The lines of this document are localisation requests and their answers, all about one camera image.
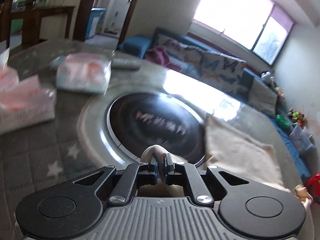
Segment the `white plush toy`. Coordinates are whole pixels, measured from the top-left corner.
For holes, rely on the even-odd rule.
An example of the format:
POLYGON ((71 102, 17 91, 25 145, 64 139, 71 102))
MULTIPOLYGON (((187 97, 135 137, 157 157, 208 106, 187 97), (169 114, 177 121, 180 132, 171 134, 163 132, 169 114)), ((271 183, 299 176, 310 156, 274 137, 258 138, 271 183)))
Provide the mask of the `white plush toy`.
POLYGON ((271 72, 262 72, 260 78, 266 85, 272 85, 272 83, 274 83, 274 77, 271 72))

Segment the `clear plastic storage box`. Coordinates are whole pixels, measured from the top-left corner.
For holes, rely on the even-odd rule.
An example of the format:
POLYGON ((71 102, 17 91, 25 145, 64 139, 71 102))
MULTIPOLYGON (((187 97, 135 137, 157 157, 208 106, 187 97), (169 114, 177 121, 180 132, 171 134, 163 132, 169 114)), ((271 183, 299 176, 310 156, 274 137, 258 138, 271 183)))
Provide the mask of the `clear plastic storage box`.
POLYGON ((306 128, 301 128, 299 125, 296 125, 293 128, 289 134, 289 138, 300 155, 305 155, 315 149, 314 144, 310 140, 311 136, 308 130, 306 128))

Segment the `green plastic bowl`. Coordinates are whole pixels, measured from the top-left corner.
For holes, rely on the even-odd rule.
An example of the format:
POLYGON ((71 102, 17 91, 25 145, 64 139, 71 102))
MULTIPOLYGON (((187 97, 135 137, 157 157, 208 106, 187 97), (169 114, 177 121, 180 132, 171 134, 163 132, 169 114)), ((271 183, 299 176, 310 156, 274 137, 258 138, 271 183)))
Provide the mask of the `green plastic bowl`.
POLYGON ((283 130, 288 130, 291 127, 291 124, 280 114, 277 114, 275 117, 276 124, 283 130))

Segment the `red plastic stool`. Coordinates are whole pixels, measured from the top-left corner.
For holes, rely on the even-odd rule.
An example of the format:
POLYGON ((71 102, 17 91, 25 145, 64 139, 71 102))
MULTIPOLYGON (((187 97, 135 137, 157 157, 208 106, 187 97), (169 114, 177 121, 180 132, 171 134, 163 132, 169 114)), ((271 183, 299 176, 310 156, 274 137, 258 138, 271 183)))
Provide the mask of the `red plastic stool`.
POLYGON ((315 200, 319 200, 320 198, 320 174, 316 174, 309 178, 305 184, 308 192, 315 200))

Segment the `magenta cloth on sofa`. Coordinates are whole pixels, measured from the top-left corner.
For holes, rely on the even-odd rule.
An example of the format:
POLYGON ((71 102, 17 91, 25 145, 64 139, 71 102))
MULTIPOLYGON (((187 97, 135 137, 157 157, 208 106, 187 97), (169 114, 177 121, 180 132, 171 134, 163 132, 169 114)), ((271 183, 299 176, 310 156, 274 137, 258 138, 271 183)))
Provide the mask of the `magenta cloth on sofa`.
POLYGON ((170 63, 169 55, 162 46, 156 46, 147 50, 144 58, 161 66, 167 66, 170 63))

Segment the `butterfly print cushion right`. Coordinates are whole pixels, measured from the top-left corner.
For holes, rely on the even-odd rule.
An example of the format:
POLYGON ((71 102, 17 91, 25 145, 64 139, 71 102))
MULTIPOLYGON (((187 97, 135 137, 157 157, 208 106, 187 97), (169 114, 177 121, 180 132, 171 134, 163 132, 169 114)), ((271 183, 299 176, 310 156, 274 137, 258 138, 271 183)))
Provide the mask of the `butterfly print cushion right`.
POLYGON ((237 92, 246 61, 205 51, 200 61, 200 80, 224 93, 237 92))

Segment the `grey remote control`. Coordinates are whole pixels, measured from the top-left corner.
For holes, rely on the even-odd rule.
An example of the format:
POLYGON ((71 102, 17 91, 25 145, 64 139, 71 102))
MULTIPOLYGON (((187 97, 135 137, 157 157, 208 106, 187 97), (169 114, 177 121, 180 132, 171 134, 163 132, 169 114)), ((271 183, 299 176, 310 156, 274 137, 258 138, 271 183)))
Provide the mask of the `grey remote control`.
POLYGON ((142 67, 142 64, 139 61, 133 59, 115 58, 111 61, 111 67, 124 70, 139 70, 142 67))

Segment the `cream knit sweater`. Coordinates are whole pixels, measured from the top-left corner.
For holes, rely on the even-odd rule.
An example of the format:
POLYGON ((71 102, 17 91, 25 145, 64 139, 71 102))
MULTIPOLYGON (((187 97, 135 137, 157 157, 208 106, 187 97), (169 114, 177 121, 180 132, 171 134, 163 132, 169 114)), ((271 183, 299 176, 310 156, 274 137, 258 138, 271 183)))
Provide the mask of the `cream knit sweater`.
POLYGON ((216 165, 267 186, 289 192, 273 145, 207 114, 204 122, 204 166, 216 165))

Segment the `blue sofa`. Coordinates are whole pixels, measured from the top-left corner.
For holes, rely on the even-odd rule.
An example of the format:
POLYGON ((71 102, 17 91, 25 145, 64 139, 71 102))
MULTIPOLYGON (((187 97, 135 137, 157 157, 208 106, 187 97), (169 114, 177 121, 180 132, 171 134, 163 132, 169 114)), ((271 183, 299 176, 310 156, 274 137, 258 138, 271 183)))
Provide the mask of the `blue sofa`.
MULTIPOLYGON (((231 56, 231 53, 228 53, 224 49, 204 40, 203 38, 197 37, 194 34, 182 36, 159 27, 156 28, 152 37, 136 35, 120 43, 117 46, 117 50, 143 59, 145 58, 145 53, 147 50, 158 46, 158 40, 161 35, 167 36, 182 44, 200 48, 204 51, 231 56)), ((253 80, 260 80, 260 76, 258 74, 259 72, 257 70, 247 64, 244 68, 244 72, 240 80, 240 87, 242 88, 242 91, 231 94, 231 96, 240 102, 248 104, 248 93, 249 89, 252 87, 253 80)), ((295 163, 298 174, 300 175, 302 181, 306 181, 311 178, 311 171, 308 167, 308 164, 302 158, 302 156, 299 155, 298 150, 294 146, 294 143, 289 138, 289 134, 293 130, 293 128, 290 127, 288 129, 282 129, 280 126, 278 126, 277 121, 274 118, 270 117, 269 119, 273 123, 277 132, 280 134, 282 141, 284 142, 293 159, 293 162, 295 163)))

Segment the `window with purple blind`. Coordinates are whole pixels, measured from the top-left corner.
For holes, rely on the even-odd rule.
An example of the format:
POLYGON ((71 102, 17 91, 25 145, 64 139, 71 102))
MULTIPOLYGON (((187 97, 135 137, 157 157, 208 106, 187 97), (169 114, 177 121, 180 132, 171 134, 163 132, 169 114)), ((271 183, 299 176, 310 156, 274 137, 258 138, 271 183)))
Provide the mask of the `window with purple blind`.
POLYGON ((294 25, 272 0, 200 0, 193 22, 252 52, 276 61, 294 25))

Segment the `grey quilted star tablecloth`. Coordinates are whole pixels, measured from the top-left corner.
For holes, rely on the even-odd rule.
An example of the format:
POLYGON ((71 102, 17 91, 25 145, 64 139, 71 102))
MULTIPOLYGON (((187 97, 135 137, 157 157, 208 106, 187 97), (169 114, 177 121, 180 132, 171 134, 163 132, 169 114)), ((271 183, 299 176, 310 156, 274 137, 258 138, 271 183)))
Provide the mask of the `grey quilted star tablecloth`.
MULTIPOLYGON (((16 208, 24 197, 104 166, 124 170, 132 163, 148 163, 148 174, 155 174, 155 181, 144 184, 140 174, 129 203, 109 207, 95 227, 73 239, 251 239, 221 223, 215 214, 219 201, 213 208, 196 206, 183 187, 165 183, 165 158, 170 156, 175 163, 187 160, 159 145, 148 147, 140 158, 128 156, 116 145, 106 127, 105 112, 113 100, 127 93, 167 94, 192 108, 204 122, 210 114, 256 140, 274 144, 285 186, 301 182, 280 135, 265 115, 191 77, 139 62, 139 70, 113 68, 102 96, 57 90, 53 120, 1 136, 1 239, 35 239, 23 235, 16 220, 16 208)), ((196 166, 199 171, 206 170, 204 161, 196 166)), ((314 236, 312 215, 306 211, 299 234, 286 239, 314 236)))

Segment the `butterfly print cushion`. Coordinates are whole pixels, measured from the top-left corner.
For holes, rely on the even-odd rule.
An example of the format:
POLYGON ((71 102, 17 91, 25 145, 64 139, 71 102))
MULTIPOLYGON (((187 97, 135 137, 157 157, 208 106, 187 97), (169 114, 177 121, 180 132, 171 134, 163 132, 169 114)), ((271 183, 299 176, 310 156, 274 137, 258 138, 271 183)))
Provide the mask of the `butterfly print cushion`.
POLYGON ((205 51, 200 61, 200 80, 224 93, 237 92, 246 61, 205 51))
POLYGON ((156 36, 155 45, 168 56, 170 68, 193 78, 200 76, 200 62, 205 52, 203 49, 183 44, 163 34, 156 36))

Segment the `black round induction cooktop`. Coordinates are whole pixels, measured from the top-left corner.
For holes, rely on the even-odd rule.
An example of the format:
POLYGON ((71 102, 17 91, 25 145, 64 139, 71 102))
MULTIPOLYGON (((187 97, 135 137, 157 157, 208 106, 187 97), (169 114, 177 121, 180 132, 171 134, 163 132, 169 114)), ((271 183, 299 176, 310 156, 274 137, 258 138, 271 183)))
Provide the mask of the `black round induction cooktop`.
POLYGON ((105 122, 112 140, 130 157, 159 145, 195 166, 204 161, 204 119, 167 94, 123 94, 109 104, 105 122))

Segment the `dark wooden side table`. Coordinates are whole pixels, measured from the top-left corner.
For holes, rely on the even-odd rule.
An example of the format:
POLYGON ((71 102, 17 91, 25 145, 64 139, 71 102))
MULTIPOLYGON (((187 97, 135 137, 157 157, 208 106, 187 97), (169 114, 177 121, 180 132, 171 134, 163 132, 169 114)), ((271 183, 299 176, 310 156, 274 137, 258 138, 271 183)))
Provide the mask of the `dark wooden side table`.
POLYGON ((35 7, 30 10, 20 10, 15 12, 1 13, 1 40, 6 42, 6 48, 10 47, 10 31, 12 20, 23 19, 33 22, 34 29, 23 27, 23 30, 30 33, 25 34, 22 39, 24 45, 33 46, 38 44, 40 38, 41 21, 44 17, 67 15, 65 27, 65 38, 69 38, 71 21, 75 6, 53 6, 53 7, 35 7))

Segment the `butterfly print cushion left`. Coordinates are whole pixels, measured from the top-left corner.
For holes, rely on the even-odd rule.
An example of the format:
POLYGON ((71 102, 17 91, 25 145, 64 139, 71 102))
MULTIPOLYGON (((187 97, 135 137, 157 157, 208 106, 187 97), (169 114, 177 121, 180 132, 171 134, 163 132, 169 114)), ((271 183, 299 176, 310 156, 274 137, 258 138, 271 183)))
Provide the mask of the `butterfly print cushion left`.
POLYGON ((193 78, 200 76, 200 62, 205 52, 203 49, 183 44, 163 34, 156 36, 155 45, 168 56, 170 68, 193 78))

